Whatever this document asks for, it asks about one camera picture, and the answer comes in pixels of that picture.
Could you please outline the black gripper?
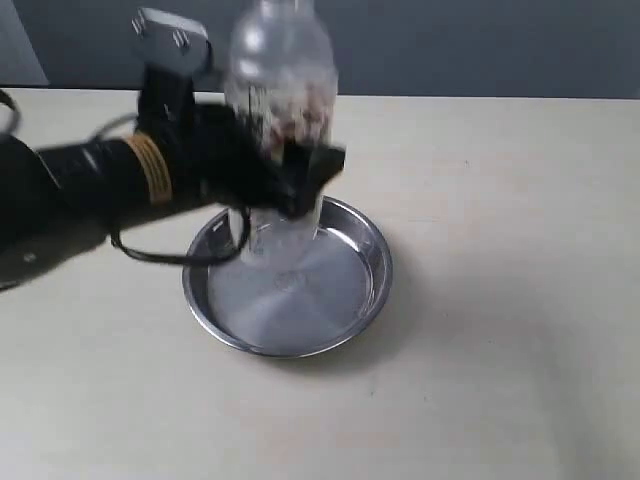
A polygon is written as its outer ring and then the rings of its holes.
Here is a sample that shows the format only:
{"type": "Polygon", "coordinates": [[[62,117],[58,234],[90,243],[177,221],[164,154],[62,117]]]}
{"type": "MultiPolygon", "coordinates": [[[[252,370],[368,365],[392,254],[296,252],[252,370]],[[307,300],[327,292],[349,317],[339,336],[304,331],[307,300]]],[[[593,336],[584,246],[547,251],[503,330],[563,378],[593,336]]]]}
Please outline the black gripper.
{"type": "Polygon", "coordinates": [[[190,77],[160,67],[144,68],[137,107],[137,130],[163,155],[176,202],[266,207],[298,219],[344,169],[345,148],[293,140],[280,165],[268,166],[231,107],[198,103],[190,77]]]}

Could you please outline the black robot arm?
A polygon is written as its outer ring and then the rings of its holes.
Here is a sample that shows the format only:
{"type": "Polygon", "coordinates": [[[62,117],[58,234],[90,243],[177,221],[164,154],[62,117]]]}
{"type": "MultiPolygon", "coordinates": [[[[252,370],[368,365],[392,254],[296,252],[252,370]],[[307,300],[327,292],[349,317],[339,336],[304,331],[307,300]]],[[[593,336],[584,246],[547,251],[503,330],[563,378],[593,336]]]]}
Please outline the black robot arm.
{"type": "Polygon", "coordinates": [[[1,137],[1,286],[26,284],[123,231],[212,204],[232,208],[240,234],[205,256],[125,248],[135,260],[212,267],[238,257],[254,209],[296,220],[341,173],[344,149],[288,140],[274,162],[249,124],[222,103],[199,103],[190,75],[147,66],[136,127],[119,138],[34,150],[1,137]]]}

